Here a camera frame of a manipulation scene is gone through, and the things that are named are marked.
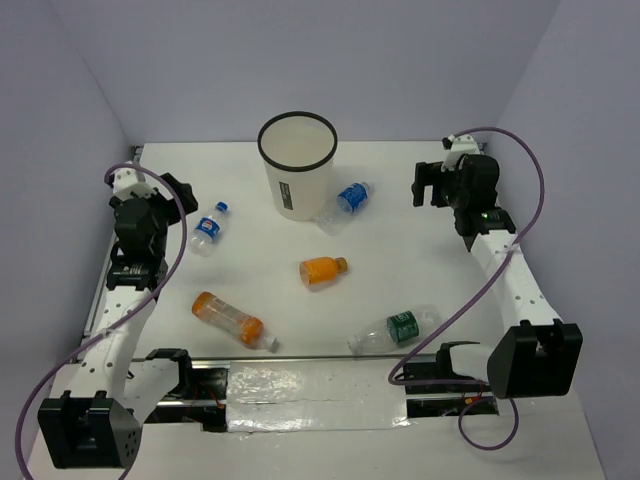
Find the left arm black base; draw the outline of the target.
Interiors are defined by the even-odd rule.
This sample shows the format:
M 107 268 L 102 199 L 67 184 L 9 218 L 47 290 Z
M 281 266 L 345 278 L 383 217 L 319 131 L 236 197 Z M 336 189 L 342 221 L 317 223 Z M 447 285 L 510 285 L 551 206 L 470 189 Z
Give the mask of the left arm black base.
M 195 423 L 205 432 L 227 431 L 226 367 L 195 368 L 184 349 L 156 349 L 146 357 L 152 359 L 176 362 L 178 384 L 159 401 L 146 424 Z

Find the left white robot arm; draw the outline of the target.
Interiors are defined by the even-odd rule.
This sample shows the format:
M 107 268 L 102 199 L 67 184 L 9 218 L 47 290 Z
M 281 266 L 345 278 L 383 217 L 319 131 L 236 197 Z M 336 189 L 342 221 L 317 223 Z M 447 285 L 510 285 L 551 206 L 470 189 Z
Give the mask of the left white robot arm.
M 66 389 L 42 401 L 37 419 L 57 469 L 128 469 L 140 448 L 142 428 L 169 394 L 184 398 L 196 374 L 184 349 L 156 348 L 131 366 L 146 322 L 177 266 L 166 261 L 168 230 L 185 228 L 198 208 L 192 188 L 169 173 L 147 184 L 149 170 L 111 168 L 115 243 L 110 252 L 103 312 L 95 335 Z

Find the Pepsi bottle blue label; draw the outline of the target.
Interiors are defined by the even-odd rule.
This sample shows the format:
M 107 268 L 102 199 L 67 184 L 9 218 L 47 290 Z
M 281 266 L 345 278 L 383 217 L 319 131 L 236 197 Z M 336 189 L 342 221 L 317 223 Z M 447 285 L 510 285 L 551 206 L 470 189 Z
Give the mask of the Pepsi bottle blue label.
M 217 202 L 201 216 L 188 240 L 188 247 L 192 253 L 201 257 L 213 253 L 221 233 L 226 230 L 228 214 L 228 205 L 225 202 Z

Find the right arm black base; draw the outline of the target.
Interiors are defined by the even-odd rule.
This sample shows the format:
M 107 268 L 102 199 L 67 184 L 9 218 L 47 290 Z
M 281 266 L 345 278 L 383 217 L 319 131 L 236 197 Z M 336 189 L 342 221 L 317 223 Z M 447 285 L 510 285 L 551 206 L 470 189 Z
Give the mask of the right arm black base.
M 465 407 L 493 397 L 489 386 L 478 380 L 462 384 L 462 380 L 470 377 L 457 375 L 450 369 L 450 349 L 459 345 L 462 342 L 444 343 L 434 356 L 414 358 L 402 367 L 401 380 L 429 382 L 404 387 L 410 419 L 458 416 Z

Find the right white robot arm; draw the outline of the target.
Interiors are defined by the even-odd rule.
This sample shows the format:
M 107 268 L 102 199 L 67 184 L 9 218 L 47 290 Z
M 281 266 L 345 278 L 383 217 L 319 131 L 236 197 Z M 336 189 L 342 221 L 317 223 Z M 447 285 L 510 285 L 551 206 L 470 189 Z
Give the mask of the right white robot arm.
M 564 396 L 570 390 L 583 344 L 574 323 L 564 322 L 537 284 L 516 242 L 517 230 L 497 203 L 498 162 L 463 154 L 452 168 L 420 162 L 412 184 L 421 206 L 427 188 L 431 203 L 449 207 L 456 232 L 487 278 L 499 306 L 505 333 L 494 347 L 474 342 L 442 344 L 435 380 L 456 391 L 468 380 L 489 385 L 500 399 Z

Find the clear bottle blue label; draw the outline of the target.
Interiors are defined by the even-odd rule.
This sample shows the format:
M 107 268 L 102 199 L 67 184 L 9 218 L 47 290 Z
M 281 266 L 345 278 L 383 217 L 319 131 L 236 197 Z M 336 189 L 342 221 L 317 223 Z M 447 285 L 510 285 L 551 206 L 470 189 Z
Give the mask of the clear bottle blue label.
M 371 193 L 369 183 L 352 183 L 326 203 L 314 224 L 327 235 L 337 235 L 367 205 Z

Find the long orange bottle white cap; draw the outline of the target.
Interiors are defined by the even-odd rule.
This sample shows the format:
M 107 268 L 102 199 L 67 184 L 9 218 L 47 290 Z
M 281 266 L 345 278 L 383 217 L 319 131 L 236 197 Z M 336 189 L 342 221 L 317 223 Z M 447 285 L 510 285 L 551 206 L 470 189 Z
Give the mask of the long orange bottle white cap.
M 210 292 L 200 293 L 192 304 L 193 315 L 201 322 L 216 327 L 237 340 L 245 348 L 275 352 L 278 339 L 257 317 L 249 315 Z

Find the short orange juice bottle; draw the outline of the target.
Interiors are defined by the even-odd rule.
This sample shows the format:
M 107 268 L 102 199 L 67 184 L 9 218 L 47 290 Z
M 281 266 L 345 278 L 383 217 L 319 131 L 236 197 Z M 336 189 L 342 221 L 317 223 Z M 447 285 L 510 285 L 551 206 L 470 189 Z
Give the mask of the short orange juice bottle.
M 332 282 L 348 271 L 344 257 L 318 257 L 299 264 L 300 278 L 305 286 L 315 286 Z

